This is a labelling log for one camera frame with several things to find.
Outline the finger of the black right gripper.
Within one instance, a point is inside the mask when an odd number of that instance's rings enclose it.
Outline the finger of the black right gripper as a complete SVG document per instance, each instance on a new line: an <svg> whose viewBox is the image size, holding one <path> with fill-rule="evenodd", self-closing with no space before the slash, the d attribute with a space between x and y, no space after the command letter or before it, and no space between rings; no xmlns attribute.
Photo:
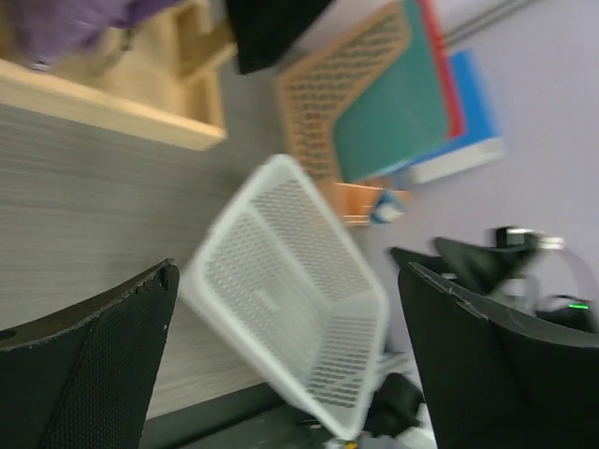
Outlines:
<svg viewBox="0 0 599 449"><path fill-rule="evenodd" d="M441 256L417 253L400 247L391 247L390 256L399 269L405 268L409 264L419 264L437 274L449 273L449 267Z"/></svg>
<svg viewBox="0 0 599 449"><path fill-rule="evenodd" d="M501 250L447 238L434 238L433 247L462 286L489 296L516 278L538 255L534 249Z"/></svg>

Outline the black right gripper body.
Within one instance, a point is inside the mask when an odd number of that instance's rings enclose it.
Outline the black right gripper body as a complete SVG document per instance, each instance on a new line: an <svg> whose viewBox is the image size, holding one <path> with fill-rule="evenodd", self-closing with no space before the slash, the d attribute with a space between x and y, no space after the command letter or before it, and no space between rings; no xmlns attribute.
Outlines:
<svg viewBox="0 0 599 449"><path fill-rule="evenodd" d="M564 249L564 239L545 232L521 226L500 226L490 231L494 246L501 250L560 251Z"/></svg>

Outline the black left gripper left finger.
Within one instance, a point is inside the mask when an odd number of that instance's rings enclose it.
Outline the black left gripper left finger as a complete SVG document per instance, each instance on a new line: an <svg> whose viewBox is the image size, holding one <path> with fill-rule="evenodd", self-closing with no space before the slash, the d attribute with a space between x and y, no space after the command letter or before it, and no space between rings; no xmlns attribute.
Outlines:
<svg viewBox="0 0 599 449"><path fill-rule="evenodd" d="M139 447L179 280L166 259L2 330L2 447Z"/></svg>

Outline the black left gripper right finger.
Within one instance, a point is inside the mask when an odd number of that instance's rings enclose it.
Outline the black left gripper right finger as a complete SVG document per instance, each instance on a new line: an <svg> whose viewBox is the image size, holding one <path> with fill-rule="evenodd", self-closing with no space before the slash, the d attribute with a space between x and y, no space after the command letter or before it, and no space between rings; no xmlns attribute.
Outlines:
<svg viewBox="0 0 599 449"><path fill-rule="evenodd" d="M598 337L417 264L398 287L440 448L595 448Z"/></svg>

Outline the black trousers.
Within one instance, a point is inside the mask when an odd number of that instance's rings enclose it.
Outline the black trousers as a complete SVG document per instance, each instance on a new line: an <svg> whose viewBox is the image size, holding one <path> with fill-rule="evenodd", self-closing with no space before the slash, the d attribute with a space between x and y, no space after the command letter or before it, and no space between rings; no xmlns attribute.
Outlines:
<svg viewBox="0 0 599 449"><path fill-rule="evenodd" d="M275 65L331 4L331 0L227 0L240 73Z"/></svg>

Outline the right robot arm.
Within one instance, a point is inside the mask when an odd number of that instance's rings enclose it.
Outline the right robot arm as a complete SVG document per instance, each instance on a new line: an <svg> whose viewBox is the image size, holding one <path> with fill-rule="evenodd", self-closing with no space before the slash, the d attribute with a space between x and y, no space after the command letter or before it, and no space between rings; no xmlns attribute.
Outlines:
<svg viewBox="0 0 599 449"><path fill-rule="evenodd" d="M416 263L512 309L560 326L598 332L598 282L586 262L566 247L564 239L518 226L495 227L489 232L490 246L437 237L432 240L435 255L401 247L391 247L388 253L398 268ZM561 255L582 297L541 295L540 282L527 270L550 252Z"/></svg>

